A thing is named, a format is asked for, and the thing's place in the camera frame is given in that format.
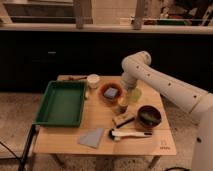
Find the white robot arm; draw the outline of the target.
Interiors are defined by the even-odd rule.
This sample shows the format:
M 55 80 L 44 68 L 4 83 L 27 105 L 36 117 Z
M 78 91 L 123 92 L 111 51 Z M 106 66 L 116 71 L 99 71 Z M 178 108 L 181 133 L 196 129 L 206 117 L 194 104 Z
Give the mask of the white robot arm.
M 144 81 L 198 121 L 192 171 L 213 171 L 213 93 L 190 85 L 150 67 L 151 56 L 140 51 L 122 60 L 121 83 L 134 89 Z

